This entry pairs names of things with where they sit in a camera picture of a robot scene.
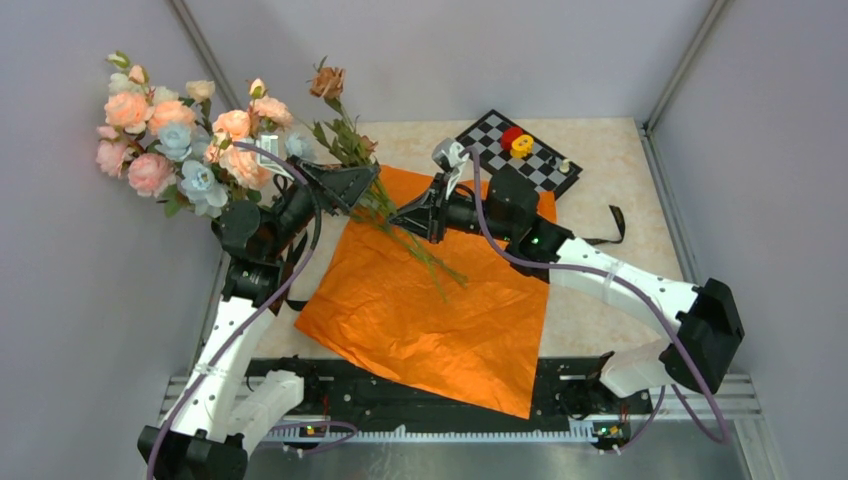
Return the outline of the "peach flower stem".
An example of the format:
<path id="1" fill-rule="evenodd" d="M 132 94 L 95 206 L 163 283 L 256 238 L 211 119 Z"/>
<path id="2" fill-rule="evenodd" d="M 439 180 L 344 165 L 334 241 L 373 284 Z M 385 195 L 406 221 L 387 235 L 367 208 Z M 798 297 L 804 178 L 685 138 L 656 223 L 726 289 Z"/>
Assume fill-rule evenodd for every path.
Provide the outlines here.
<path id="1" fill-rule="evenodd" d="M 288 129 L 294 116 L 288 106 L 272 97 L 261 78 L 249 86 L 249 103 L 244 110 L 230 110 L 220 114 L 212 123 L 212 132 L 240 141 L 260 133 L 275 133 Z"/>
<path id="2" fill-rule="evenodd" d="M 273 173 L 259 164 L 256 152 L 235 146 L 227 134 L 216 134 L 203 151 L 203 159 L 217 165 L 223 175 L 222 182 L 238 190 L 243 196 L 253 198 L 272 179 Z"/>
<path id="3" fill-rule="evenodd" d="M 189 81 L 181 95 L 168 87 L 153 85 L 139 64 L 121 63 L 121 58 L 113 58 L 110 63 L 115 72 L 109 77 L 109 95 L 103 111 L 105 124 L 118 132 L 158 135 L 171 124 L 194 130 L 208 117 L 204 107 L 209 106 L 216 93 L 213 81 Z"/>

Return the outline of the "blue flower stem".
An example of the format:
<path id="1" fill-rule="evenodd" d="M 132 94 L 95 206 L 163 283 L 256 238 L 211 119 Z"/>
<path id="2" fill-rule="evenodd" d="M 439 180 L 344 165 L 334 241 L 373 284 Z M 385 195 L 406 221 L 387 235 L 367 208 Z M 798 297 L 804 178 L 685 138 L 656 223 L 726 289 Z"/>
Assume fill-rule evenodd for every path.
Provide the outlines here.
<path id="1" fill-rule="evenodd" d="M 271 181 L 261 191 L 254 192 L 253 198 L 243 196 L 238 190 L 234 191 L 233 187 L 222 182 L 223 175 L 217 165 L 203 159 L 203 151 L 214 136 L 177 124 L 166 126 L 156 135 L 151 150 L 164 156 L 173 171 L 172 178 L 165 182 L 164 190 L 157 195 L 157 202 L 164 206 L 166 217 L 171 218 L 180 211 L 188 211 L 199 217 L 216 219 L 233 201 L 250 200 L 260 204 L 263 201 L 263 189 L 273 181 L 278 183 L 280 190 L 294 184 L 294 179 L 273 174 Z M 247 144 L 256 146 L 255 141 L 259 136 L 242 140 L 238 147 L 247 149 Z"/>

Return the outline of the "orange wrapping paper sheet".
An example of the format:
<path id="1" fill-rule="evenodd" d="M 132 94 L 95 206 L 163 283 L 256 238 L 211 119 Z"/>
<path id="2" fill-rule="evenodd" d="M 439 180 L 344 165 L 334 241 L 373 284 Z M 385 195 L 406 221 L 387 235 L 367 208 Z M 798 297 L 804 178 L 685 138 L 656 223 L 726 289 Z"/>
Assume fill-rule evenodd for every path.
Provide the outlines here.
<path id="1" fill-rule="evenodd" d="M 449 232 L 434 268 L 406 241 L 348 222 L 296 328 L 385 379 L 528 418 L 548 285 L 478 235 Z"/>

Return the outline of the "orange paper flower bouquet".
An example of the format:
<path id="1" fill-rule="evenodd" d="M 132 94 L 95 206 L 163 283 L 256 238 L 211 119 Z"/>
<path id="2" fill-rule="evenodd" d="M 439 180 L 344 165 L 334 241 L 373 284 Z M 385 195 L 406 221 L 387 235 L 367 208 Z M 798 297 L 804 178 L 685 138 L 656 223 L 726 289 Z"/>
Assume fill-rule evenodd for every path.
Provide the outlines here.
<path id="1" fill-rule="evenodd" d="M 372 158 L 378 142 L 371 140 L 367 135 L 360 135 L 359 149 L 362 153 L 362 159 L 358 160 L 358 164 L 365 165 L 366 160 L 370 164 L 376 164 L 376 159 Z M 418 237 L 399 227 L 394 227 L 389 223 L 391 214 L 395 214 L 398 207 L 391 199 L 387 188 L 379 178 L 366 191 L 358 206 L 354 209 L 351 219 L 357 223 L 367 225 L 370 228 L 382 232 L 388 236 L 396 245 L 403 247 L 415 260 L 423 264 L 432 280 L 435 283 L 436 289 L 442 300 L 447 301 L 447 295 L 443 288 L 442 282 L 439 280 L 437 271 L 447 274 L 460 287 L 467 286 L 468 277 L 457 270 L 448 266 L 441 258 L 434 255 L 427 247 L 423 245 Z"/>

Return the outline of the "brown flower stem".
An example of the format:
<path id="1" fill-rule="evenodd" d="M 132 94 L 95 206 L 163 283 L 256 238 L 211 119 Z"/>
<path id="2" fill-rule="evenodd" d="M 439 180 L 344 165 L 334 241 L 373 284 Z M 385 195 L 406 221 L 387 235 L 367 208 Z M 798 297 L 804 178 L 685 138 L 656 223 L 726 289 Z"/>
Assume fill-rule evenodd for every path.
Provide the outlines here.
<path id="1" fill-rule="evenodd" d="M 326 64 L 327 57 L 314 64 L 309 93 L 329 107 L 336 117 L 329 121 L 313 121 L 310 127 L 315 139 L 345 167 L 376 166 L 378 143 L 358 130 L 358 118 L 348 113 L 342 103 L 346 70 Z M 383 182 L 376 178 L 354 208 L 353 219 L 379 229 L 389 230 L 389 216 L 396 212 Z"/>

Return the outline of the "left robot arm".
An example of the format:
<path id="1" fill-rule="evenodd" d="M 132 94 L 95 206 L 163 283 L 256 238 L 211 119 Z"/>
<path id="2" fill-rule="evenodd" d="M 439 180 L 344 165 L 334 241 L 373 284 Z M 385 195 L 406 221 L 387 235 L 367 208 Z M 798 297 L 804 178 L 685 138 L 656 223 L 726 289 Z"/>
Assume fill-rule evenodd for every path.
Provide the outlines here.
<path id="1" fill-rule="evenodd" d="M 138 438 L 149 479 L 241 479 L 285 413 L 308 413 L 319 404 L 317 382 L 285 371 L 270 373 L 244 401 L 236 395 L 260 338 L 311 260 L 323 213 L 351 213 L 380 168 L 268 159 L 293 183 L 269 207 L 229 203 L 213 226 L 229 265 L 210 335 L 185 387 L 161 424 Z"/>

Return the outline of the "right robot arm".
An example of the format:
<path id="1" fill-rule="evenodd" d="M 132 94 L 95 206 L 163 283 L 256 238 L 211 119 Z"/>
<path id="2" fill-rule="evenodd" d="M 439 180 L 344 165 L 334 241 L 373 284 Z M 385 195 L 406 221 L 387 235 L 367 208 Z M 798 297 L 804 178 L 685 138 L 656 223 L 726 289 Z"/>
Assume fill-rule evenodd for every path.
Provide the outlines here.
<path id="1" fill-rule="evenodd" d="M 717 393 L 744 338 L 730 288 L 715 279 L 664 279 L 617 260 L 544 218 L 539 200 L 517 174 L 495 175 L 478 195 L 439 173 L 390 222 L 431 243 L 449 229 L 489 233 L 505 242 L 511 266 L 523 275 L 593 296 L 654 329 L 659 340 L 601 357 L 586 385 L 594 409 L 612 412 L 626 397 L 666 385 Z"/>

